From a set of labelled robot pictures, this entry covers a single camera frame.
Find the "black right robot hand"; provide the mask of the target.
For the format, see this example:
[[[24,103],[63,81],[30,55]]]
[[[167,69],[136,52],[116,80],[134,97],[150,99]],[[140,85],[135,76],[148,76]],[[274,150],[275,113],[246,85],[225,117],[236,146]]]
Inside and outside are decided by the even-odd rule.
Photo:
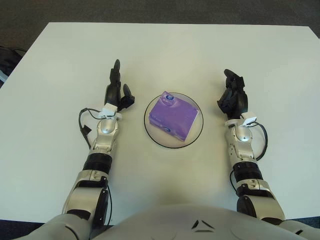
[[[217,101],[217,105],[227,115],[228,120],[240,119],[241,114],[248,111],[248,97],[244,91],[244,79],[229,69],[224,70],[224,75],[226,76],[226,89]]]

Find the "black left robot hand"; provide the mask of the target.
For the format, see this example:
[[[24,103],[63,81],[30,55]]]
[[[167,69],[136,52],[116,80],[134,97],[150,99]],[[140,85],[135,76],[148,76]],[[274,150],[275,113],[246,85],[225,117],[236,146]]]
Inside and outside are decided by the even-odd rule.
[[[116,106],[116,111],[120,112],[123,109],[129,108],[135,103],[135,97],[132,95],[130,88],[127,84],[123,85],[123,94],[121,97],[121,74],[120,74],[121,63],[117,59],[114,63],[113,68],[110,70],[109,85],[106,87],[104,104],[111,104]]]

